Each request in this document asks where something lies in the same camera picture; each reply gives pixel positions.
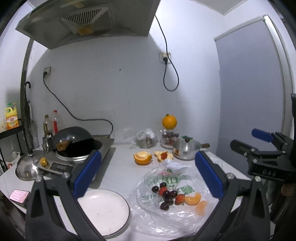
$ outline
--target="tangerine segment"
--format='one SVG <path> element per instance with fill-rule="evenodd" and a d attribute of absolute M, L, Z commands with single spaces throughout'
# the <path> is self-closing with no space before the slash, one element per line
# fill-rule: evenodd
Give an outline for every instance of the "tangerine segment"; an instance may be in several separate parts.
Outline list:
<path fill-rule="evenodd" d="M 197 192 L 194 197 L 185 197 L 185 203 L 187 203 L 188 205 L 196 205 L 200 202 L 201 198 L 202 196 L 200 195 L 200 193 Z"/>
<path fill-rule="evenodd" d="M 205 214 L 205 208 L 207 206 L 207 201 L 201 201 L 196 205 L 196 212 L 198 215 L 202 216 Z"/>
<path fill-rule="evenodd" d="M 149 155 L 146 151 L 140 151 L 134 154 L 135 162 L 139 165 L 147 165 L 150 163 L 152 155 Z"/>

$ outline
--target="dish soap bottle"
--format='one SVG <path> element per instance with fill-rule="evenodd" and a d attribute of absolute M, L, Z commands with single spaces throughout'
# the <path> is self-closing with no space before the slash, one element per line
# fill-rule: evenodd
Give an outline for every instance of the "dish soap bottle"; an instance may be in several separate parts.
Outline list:
<path fill-rule="evenodd" d="M 48 115 L 45 115 L 45 119 L 43 121 L 43 130 L 44 130 L 44 135 L 49 136 L 53 134 L 53 127 L 52 127 L 52 122 L 50 121 Z"/>
<path fill-rule="evenodd" d="M 62 121 L 57 113 L 57 110 L 54 110 L 54 116 L 52 117 L 52 123 L 54 126 L 54 133 L 56 134 L 58 131 L 63 129 Z"/>
<path fill-rule="evenodd" d="M 8 108 L 5 109 L 6 125 L 7 130 L 19 127 L 18 118 L 17 118 L 17 108 L 16 103 L 13 103 L 14 108 L 11 108 L 11 103 L 8 104 Z"/>

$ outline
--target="yellow bottle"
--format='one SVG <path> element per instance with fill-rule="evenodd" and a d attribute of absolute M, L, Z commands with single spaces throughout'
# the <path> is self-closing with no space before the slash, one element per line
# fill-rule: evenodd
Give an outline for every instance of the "yellow bottle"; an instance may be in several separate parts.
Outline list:
<path fill-rule="evenodd" d="M 7 129 L 13 129 L 16 127 L 19 127 L 18 123 L 18 118 L 17 118 L 17 108 L 16 108 L 16 103 L 13 103 L 15 106 L 14 109 L 11 108 L 11 103 L 8 104 L 8 108 L 5 109 L 5 117 L 6 117 L 6 124 L 7 124 Z"/>

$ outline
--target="ceiling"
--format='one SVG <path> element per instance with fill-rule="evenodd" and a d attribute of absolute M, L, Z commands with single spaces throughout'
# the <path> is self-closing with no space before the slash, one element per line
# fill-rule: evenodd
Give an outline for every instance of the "ceiling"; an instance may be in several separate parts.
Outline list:
<path fill-rule="evenodd" d="M 246 2 L 247 0 L 194 0 L 210 9 L 213 9 L 220 14 L 227 14 L 234 8 L 238 7 L 240 4 Z M 46 2 L 46 0 L 29 0 L 28 3 L 33 7 L 37 7 L 40 4 Z"/>

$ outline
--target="wooden lid handle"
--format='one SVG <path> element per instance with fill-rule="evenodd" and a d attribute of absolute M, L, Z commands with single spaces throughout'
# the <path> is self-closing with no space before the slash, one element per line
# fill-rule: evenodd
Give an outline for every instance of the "wooden lid handle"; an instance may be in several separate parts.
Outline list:
<path fill-rule="evenodd" d="M 209 148 L 209 147 L 210 147 L 210 144 L 209 143 L 202 144 L 202 148 Z"/>
<path fill-rule="evenodd" d="M 57 150 L 58 151 L 64 151 L 67 149 L 68 145 L 70 144 L 70 141 L 63 141 L 61 143 L 57 144 Z"/>

